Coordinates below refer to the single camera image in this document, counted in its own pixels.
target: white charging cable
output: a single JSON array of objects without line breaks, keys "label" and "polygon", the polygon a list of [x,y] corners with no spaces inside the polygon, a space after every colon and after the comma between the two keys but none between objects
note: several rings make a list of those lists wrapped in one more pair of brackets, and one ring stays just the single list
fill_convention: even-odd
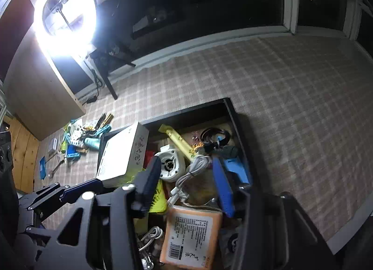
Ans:
[{"label": "white charging cable", "polygon": [[142,242],[145,241],[145,240],[148,240],[148,242],[147,242],[143,247],[141,247],[141,248],[139,249],[139,251],[142,251],[142,250],[148,248],[148,247],[152,244],[152,242],[153,242],[155,239],[159,239],[159,238],[161,238],[162,236],[163,236],[163,230],[162,230],[160,227],[158,227],[158,226],[154,226],[154,227],[152,227],[152,228],[148,231],[148,233],[146,233],[146,234],[142,237],[142,239],[141,239]]},{"label": "white charging cable", "polygon": [[214,211],[219,211],[221,212],[221,209],[220,208],[216,208],[216,207],[212,207],[212,206],[209,206],[209,205],[192,205],[190,203],[186,203],[186,202],[182,202],[183,205],[189,207],[189,208],[195,208],[195,209],[199,209],[199,208],[202,208],[202,209],[207,209],[207,210],[214,210]]},{"label": "white charging cable", "polygon": [[189,197],[188,194],[182,191],[183,184],[190,178],[201,174],[205,171],[211,164],[211,157],[204,155],[196,155],[196,157],[191,161],[190,165],[187,167],[186,174],[179,177],[175,183],[175,188],[170,191],[170,198],[167,201],[168,206],[174,205],[178,199],[182,202],[186,201]]}]

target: cardboard box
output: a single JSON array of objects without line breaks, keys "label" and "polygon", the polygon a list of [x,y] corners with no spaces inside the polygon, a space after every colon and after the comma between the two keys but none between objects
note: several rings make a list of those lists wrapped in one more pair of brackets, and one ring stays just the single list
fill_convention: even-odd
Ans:
[{"label": "cardboard box", "polygon": [[131,182],[142,170],[148,135],[148,129],[137,122],[107,141],[96,176],[105,188]]},{"label": "cardboard box", "polygon": [[169,208],[159,261],[190,270],[210,270],[223,214],[180,206]]}]

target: small white box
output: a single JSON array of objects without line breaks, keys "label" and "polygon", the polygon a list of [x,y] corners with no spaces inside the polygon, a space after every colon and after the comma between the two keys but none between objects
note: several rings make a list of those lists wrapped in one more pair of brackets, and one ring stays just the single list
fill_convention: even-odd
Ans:
[{"label": "small white box", "polygon": [[120,187],[142,170],[148,136],[137,122],[107,141],[96,176],[105,188]]},{"label": "small white box", "polygon": [[57,138],[52,138],[48,144],[48,154],[52,154],[57,150]]}]

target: blue tool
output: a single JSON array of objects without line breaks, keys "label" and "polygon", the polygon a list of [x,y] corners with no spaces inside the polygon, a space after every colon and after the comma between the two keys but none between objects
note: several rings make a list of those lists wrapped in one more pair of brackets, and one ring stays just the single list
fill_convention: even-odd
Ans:
[{"label": "blue tool", "polygon": [[236,158],[230,158],[224,160],[225,167],[229,172],[236,173],[240,179],[241,182],[245,184],[250,184],[249,178],[247,177],[246,171],[244,166],[242,165],[240,159],[238,157]]},{"label": "blue tool", "polygon": [[45,169],[45,156],[39,162],[39,172],[40,172],[40,179],[43,180],[47,175],[47,171]]},{"label": "blue tool", "polygon": [[93,136],[98,136],[101,133],[109,132],[110,129],[111,129],[111,126],[110,125],[106,125],[105,127],[101,128],[101,129],[98,129]]},{"label": "blue tool", "polygon": [[76,147],[73,145],[68,145],[68,150],[66,154],[67,158],[80,157],[80,153],[76,151]]},{"label": "blue tool", "polygon": [[228,217],[235,217],[242,211],[244,201],[239,197],[238,187],[243,183],[248,184],[245,182],[248,181],[247,175],[242,174],[244,168],[239,160],[237,162],[236,159],[223,159],[218,156],[213,157],[212,168],[221,208]]}]

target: ring light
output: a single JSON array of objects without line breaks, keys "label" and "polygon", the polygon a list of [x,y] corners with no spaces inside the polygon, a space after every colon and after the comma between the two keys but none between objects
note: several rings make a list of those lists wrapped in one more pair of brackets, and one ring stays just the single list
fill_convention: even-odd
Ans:
[{"label": "ring light", "polygon": [[51,53],[60,55],[81,54],[86,52],[96,28],[95,0],[68,0],[61,11],[66,22],[71,23],[74,18],[83,16],[78,29],[68,27],[55,29],[54,35],[46,29],[43,20],[44,7],[48,0],[37,0],[34,11],[34,29],[38,43]]}]

